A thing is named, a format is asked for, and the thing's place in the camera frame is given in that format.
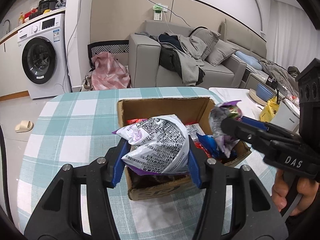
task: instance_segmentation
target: sofa armrest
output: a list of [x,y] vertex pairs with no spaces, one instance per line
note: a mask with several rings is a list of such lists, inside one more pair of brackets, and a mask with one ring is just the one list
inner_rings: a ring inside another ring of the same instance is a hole
[[231,57],[222,62],[222,65],[224,65],[235,74],[231,87],[238,88],[240,86],[247,64],[235,55],[231,55]]
[[160,44],[145,36],[129,36],[128,68],[134,88],[155,87],[159,66]]

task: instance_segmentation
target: light blue pillow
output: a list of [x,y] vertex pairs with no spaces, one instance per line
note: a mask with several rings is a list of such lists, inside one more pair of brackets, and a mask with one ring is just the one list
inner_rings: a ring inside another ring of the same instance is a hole
[[235,53],[240,59],[242,59],[248,65],[254,67],[256,70],[262,70],[262,66],[260,65],[259,61],[255,57],[251,57],[242,53],[241,51],[237,51]]

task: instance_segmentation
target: curtain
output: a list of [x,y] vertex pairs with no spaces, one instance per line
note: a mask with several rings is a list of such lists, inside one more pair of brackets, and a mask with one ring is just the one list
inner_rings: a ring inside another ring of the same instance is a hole
[[320,59],[320,31],[305,11],[287,3],[272,0],[267,33],[267,59],[288,69],[305,69]]

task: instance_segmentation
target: pink cloth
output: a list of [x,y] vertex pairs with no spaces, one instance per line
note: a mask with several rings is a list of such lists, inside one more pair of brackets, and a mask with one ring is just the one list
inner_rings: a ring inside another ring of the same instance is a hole
[[92,57],[95,70],[91,80],[94,90],[120,89],[130,85],[127,69],[109,52],[101,52]]

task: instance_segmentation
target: sticker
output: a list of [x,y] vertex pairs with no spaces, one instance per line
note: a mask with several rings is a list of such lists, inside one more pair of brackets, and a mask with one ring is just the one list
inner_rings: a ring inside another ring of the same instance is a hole
[[60,41],[60,29],[53,31],[53,42]]

